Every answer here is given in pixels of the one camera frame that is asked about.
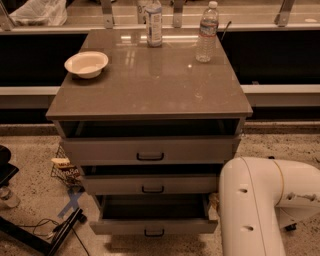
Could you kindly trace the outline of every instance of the bottle cap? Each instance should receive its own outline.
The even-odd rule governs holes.
[[[209,8],[217,8],[218,3],[216,1],[210,1],[209,2]]]

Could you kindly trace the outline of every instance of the floor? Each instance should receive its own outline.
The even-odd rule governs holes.
[[[59,136],[52,125],[0,125],[0,144],[11,150],[10,163],[20,171],[11,179],[10,187],[19,196],[17,208],[8,209],[0,202],[0,215],[16,225],[36,225],[44,218],[62,222],[72,208],[60,218],[69,202],[67,187],[51,177],[51,158],[58,149]],[[236,156],[255,156],[295,160],[320,169],[320,122],[247,122]],[[75,231],[90,255],[222,255],[220,226],[213,234],[167,235],[162,238],[143,236],[95,235],[89,221],[98,219],[98,209],[85,192],[78,199],[88,221],[76,224]],[[213,210],[213,218],[219,220]],[[53,225],[37,229],[48,234]],[[320,214],[299,222],[297,230],[282,232],[287,256],[318,256],[320,251]],[[41,255],[0,232],[0,255]],[[56,255],[87,255],[71,232]]]

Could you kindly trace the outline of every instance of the gray countertop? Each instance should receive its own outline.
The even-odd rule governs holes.
[[[68,74],[47,118],[119,120],[247,117],[251,107],[218,40],[209,63],[195,59],[197,29],[164,29],[149,48],[145,30],[93,30],[81,51],[107,54],[96,78]]]

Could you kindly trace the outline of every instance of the black cable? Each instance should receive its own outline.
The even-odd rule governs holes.
[[[82,245],[83,249],[86,251],[87,255],[90,256],[87,248],[84,246],[83,242],[81,241],[80,237],[78,236],[78,234],[76,233],[76,231],[72,228],[73,233],[76,235],[76,237],[78,238],[80,244]]]
[[[52,238],[52,241],[55,241],[59,235],[59,231],[61,230],[61,228],[63,227],[63,225],[65,225],[66,221],[62,222],[62,223],[58,223],[52,219],[42,219],[38,222],[37,225],[20,225],[18,227],[21,228],[33,228],[32,230],[32,234],[36,235],[36,236],[48,236],[50,233],[46,234],[46,235],[41,235],[41,234],[36,234],[35,231],[38,227],[44,226],[46,224],[48,224],[49,222],[53,223],[54,225],[56,225],[56,227],[52,230],[52,233],[55,233],[55,235]],[[75,236],[77,237],[77,239],[79,240],[81,246],[83,247],[83,249],[86,251],[87,255],[90,256],[87,248],[85,247],[85,245],[83,244],[83,242],[81,241],[80,237],[78,236],[78,234],[76,233],[76,231],[72,228],[73,233],[75,234]]]
[[[32,234],[33,234],[33,235],[36,235],[36,236],[48,236],[50,233],[48,233],[48,234],[46,234],[46,235],[36,234],[36,229],[37,229],[38,227],[41,227],[41,226],[44,226],[44,225],[48,224],[49,222],[53,223],[53,224],[56,225],[56,226],[59,225],[59,223],[56,222],[55,220],[52,220],[52,219],[42,219],[42,220],[40,220],[40,221],[38,222],[38,224],[36,224],[36,225],[27,225],[27,226],[25,226],[25,225],[18,225],[18,227],[20,227],[20,228],[33,228]]]

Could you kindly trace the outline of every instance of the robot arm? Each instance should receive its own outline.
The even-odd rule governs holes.
[[[282,256],[281,227],[320,212],[320,171],[284,160],[236,158],[219,185],[225,256]]]

